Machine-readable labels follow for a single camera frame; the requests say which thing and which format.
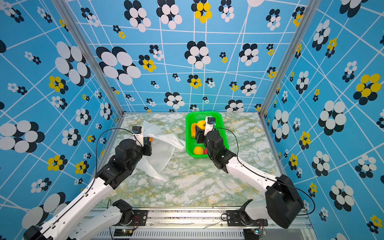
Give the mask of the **orange round fruit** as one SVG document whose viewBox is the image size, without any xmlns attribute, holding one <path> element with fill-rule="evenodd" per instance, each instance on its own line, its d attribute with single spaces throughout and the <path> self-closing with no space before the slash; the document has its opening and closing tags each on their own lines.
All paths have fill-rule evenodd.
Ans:
<svg viewBox="0 0 384 240">
<path fill-rule="evenodd" d="M 197 122 L 197 127 L 200 129 L 204 130 L 206 128 L 206 121 L 198 121 Z"/>
</svg>

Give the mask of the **yellow lemon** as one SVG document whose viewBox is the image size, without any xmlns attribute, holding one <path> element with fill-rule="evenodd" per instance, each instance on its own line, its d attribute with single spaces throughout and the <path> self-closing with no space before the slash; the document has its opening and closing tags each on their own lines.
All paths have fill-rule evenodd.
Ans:
<svg viewBox="0 0 384 240">
<path fill-rule="evenodd" d="M 197 146 L 193 150 L 194 155 L 203 155 L 204 154 L 204 149 L 203 147 Z"/>
</svg>

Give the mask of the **white plastic bag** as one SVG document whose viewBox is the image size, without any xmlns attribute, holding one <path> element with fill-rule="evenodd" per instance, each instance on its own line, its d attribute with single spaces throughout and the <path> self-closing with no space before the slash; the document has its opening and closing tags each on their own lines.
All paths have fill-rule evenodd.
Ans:
<svg viewBox="0 0 384 240">
<path fill-rule="evenodd" d="M 186 142 L 175 134 L 165 134 L 159 126 L 147 121 L 143 122 L 143 127 L 144 136 L 152 138 L 152 154 L 144 156 L 137 168 L 152 178 L 166 182 L 168 177 L 162 175 L 161 171 L 168 165 L 175 152 L 186 149 Z"/>
</svg>

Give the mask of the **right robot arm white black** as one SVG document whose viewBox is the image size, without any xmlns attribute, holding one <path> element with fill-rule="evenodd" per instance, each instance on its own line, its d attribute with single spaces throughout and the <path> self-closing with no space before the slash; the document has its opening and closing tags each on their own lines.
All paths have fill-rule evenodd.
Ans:
<svg viewBox="0 0 384 240">
<path fill-rule="evenodd" d="M 239 209 L 241 222 L 250 226 L 262 219 L 271 219 L 287 229 L 304 208 L 304 202 L 293 182 L 286 175 L 279 177 L 265 173 L 242 161 L 224 145 L 224 140 L 213 125 L 195 127 L 195 140 L 204 144 L 215 167 L 254 187 L 265 195 L 265 205 L 247 200 Z"/>
</svg>

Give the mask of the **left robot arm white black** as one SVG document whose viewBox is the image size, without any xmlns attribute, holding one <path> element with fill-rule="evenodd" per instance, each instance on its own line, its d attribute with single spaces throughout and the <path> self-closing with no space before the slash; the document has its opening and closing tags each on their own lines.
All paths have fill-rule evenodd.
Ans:
<svg viewBox="0 0 384 240">
<path fill-rule="evenodd" d="M 33 224 L 25 233 L 25 240 L 80 240 L 91 239 L 103 229 L 114 225 L 140 224 L 133 208 L 124 200 L 118 200 L 105 212 L 81 224 L 80 221 L 106 195 L 131 176 L 139 161 L 152 154 L 151 137 L 134 136 L 122 140 L 109 159 L 86 187 L 66 207 L 43 224 Z"/>
</svg>

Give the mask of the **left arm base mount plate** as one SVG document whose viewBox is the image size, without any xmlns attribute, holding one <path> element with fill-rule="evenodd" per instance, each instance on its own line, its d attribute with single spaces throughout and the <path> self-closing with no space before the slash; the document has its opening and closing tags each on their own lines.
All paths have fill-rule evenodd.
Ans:
<svg viewBox="0 0 384 240">
<path fill-rule="evenodd" d="M 128 214 L 128 223 L 126 224 L 127 226 L 145 226 L 147 219 L 148 219 L 148 210 L 132 210 Z"/>
</svg>

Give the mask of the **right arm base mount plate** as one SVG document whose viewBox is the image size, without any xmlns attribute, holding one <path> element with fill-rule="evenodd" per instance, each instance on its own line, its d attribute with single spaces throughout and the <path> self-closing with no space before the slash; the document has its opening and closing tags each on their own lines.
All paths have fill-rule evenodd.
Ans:
<svg viewBox="0 0 384 240">
<path fill-rule="evenodd" d="M 239 210 L 227 210 L 226 211 L 227 225 L 229 227 L 267 227 L 267 219 L 249 220 L 245 222 L 242 220 Z"/>
</svg>

